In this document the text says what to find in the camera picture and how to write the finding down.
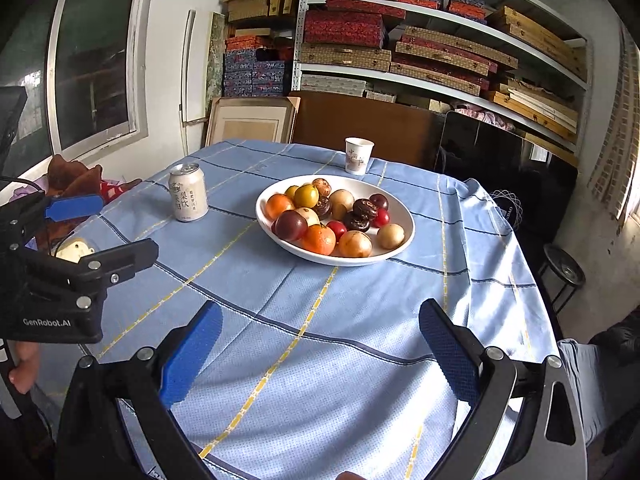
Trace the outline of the person's left hand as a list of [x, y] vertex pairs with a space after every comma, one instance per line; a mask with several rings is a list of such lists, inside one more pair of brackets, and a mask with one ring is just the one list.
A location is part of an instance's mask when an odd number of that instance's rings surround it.
[[16, 362], [14, 369], [10, 371], [9, 380], [19, 393], [26, 394], [37, 379], [40, 365], [39, 344], [17, 341], [14, 350]]

